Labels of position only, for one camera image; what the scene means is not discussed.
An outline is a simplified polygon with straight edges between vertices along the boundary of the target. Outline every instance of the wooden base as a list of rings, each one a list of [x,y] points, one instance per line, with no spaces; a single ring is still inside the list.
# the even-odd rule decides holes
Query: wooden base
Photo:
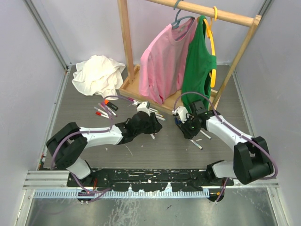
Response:
[[[126,80],[123,82],[122,86],[120,87],[119,91],[120,94],[125,96],[125,97],[131,97],[135,100],[138,101],[143,101],[147,100],[150,102],[151,106],[159,111],[166,112],[168,114],[172,114],[172,110],[174,108],[174,102],[175,100],[179,97],[181,94],[181,91],[177,91],[175,94],[171,95],[169,98],[167,98],[162,105],[159,105],[157,102],[148,99],[144,96],[141,96],[139,94],[139,70],[140,70],[140,65],[136,65],[134,67],[134,81],[132,84],[130,84],[129,78],[127,77]],[[210,96],[210,101],[213,101],[217,94],[217,91],[211,90],[211,96]],[[219,103],[219,100],[216,102],[214,105],[214,108],[217,108],[217,105]],[[182,100],[179,100],[176,107],[183,106]]]

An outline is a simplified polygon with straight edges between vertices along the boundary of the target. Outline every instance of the pink shirt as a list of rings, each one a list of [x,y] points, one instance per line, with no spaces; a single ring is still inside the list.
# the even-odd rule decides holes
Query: pink shirt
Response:
[[[192,20],[176,29],[169,24],[147,47],[140,59],[141,95],[163,104],[166,98],[182,88],[188,46],[197,27],[197,20]]]

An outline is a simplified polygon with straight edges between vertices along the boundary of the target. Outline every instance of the white wall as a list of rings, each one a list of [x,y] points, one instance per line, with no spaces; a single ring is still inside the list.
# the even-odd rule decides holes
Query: white wall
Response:
[[[237,67],[254,132],[278,164],[295,225],[301,221],[300,10],[299,0],[274,1]]]
[[[254,17],[264,0],[189,0],[208,7]],[[50,28],[56,43],[72,64],[94,54],[105,55],[125,63],[117,0],[33,0]],[[147,2],[128,0],[134,63],[151,41],[169,23],[177,10]],[[193,15],[182,11],[180,17]],[[213,25],[218,63],[232,62],[247,28],[217,21]]]
[[[28,170],[35,170],[63,77],[21,0],[0,3],[1,225],[13,225]]]

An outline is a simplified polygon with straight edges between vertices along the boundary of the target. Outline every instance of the clothing rack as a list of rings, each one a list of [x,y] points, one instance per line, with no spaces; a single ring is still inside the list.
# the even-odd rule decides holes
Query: clothing rack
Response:
[[[128,77],[123,82],[122,86],[120,87],[120,93],[121,95],[124,95],[126,97],[132,97],[136,100],[145,100],[147,99],[144,96],[141,96],[139,94],[139,69],[140,65],[133,64],[133,54],[132,54],[132,45],[131,45],[131,36],[130,36],[130,26],[129,26],[129,20],[128,20],[128,10],[127,10],[127,0],[117,0],[118,1],[118,8],[119,8],[119,17],[120,17],[120,23],[121,23],[121,30],[122,30],[122,37],[123,37],[123,44],[124,44],[124,50],[126,55],[126,61],[127,61],[127,73]],[[157,4],[174,7],[176,0],[146,0],[151,1]],[[200,15],[208,16],[211,18],[214,18],[215,11],[213,8],[201,6],[198,4],[186,2],[186,1],[180,1],[177,5],[178,9],[182,9],[185,11],[189,11],[192,13],[197,13]],[[213,102],[214,108],[217,108],[218,102],[221,98],[222,92],[224,91],[231,75],[233,74],[237,64],[239,63],[239,60],[241,59],[246,47],[248,46],[251,38],[253,37],[257,26],[260,22],[261,16],[256,15],[255,18],[242,16],[222,10],[218,10],[217,19],[227,21],[234,24],[239,24],[242,26],[249,27],[249,31],[238,50],[233,63],[218,91],[215,91],[211,89],[211,96],[210,100]],[[166,113],[171,114],[174,106],[175,100],[178,98],[178,96],[181,94],[181,91],[177,91],[175,94],[171,95],[169,98],[167,98],[163,105],[159,105],[153,100],[147,99],[151,105],[155,106],[158,110],[164,111]],[[183,103],[181,101],[178,101],[178,106],[183,106]]]

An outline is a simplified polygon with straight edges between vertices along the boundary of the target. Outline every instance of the crumpled white fabric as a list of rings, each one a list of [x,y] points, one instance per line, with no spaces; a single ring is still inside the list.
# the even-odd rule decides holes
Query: crumpled white fabric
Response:
[[[117,95],[116,89],[123,83],[121,73],[125,67],[125,64],[106,56],[94,55],[89,60],[76,64],[77,71],[73,73],[72,83],[78,92],[86,96]]]

